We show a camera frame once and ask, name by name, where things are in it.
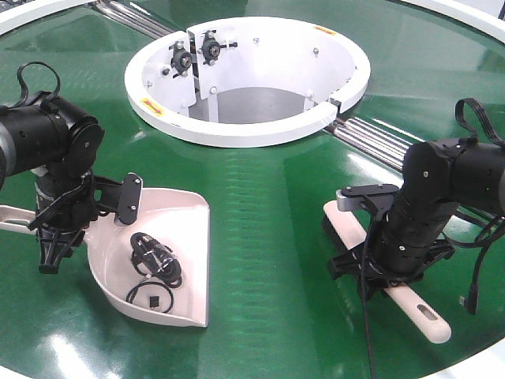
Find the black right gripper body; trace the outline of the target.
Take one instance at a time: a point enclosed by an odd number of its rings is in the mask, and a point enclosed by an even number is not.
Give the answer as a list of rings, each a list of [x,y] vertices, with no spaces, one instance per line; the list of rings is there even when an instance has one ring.
[[[386,209],[370,213],[359,276],[366,288],[385,288],[394,283],[422,279],[424,271],[454,252],[440,235],[456,211],[454,201],[409,200],[398,193]]]

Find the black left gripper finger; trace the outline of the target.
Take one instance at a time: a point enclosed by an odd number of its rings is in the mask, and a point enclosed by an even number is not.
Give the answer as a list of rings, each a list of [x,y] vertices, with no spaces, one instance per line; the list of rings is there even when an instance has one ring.
[[[39,272],[58,274],[65,242],[58,231],[37,231],[40,247]]]
[[[64,235],[64,246],[62,250],[63,257],[72,257],[73,251],[78,248],[84,239],[85,231],[83,229],[69,231]]]

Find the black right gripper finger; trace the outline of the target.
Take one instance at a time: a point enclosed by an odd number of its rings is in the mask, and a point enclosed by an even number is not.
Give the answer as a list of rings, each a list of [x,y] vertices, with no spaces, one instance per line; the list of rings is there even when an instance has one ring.
[[[364,244],[359,244],[351,249],[338,246],[336,251],[337,255],[330,258],[327,263],[327,270],[333,280],[343,275],[360,276],[365,272]]]

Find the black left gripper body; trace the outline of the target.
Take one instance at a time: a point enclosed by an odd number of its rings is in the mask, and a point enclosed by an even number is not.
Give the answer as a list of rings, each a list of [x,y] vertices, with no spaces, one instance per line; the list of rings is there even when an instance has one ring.
[[[71,175],[61,165],[43,165],[36,175],[36,216],[28,229],[78,231],[117,210],[122,183],[91,168]]]

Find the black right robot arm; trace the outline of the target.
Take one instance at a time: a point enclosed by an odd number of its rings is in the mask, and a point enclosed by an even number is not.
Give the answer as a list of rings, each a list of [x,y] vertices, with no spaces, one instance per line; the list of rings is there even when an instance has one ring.
[[[364,209],[368,234],[328,262],[331,278],[364,277],[370,287],[411,283],[454,252],[440,240],[459,206],[504,214],[504,150],[467,139],[411,145],[403,159],[403,184],[351,186],[339,191],[337,207],[350,215]]]

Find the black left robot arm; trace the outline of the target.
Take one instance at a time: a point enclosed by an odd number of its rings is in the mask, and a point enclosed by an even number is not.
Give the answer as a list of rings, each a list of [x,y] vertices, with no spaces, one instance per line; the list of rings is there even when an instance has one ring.
[[[28,228],[39,241],[41,273],[58,273],[90,222],[118,210],[122,184],[93,173],[104,134],[95,117],[46,92],[1,108],[1,177],[36,173]]]

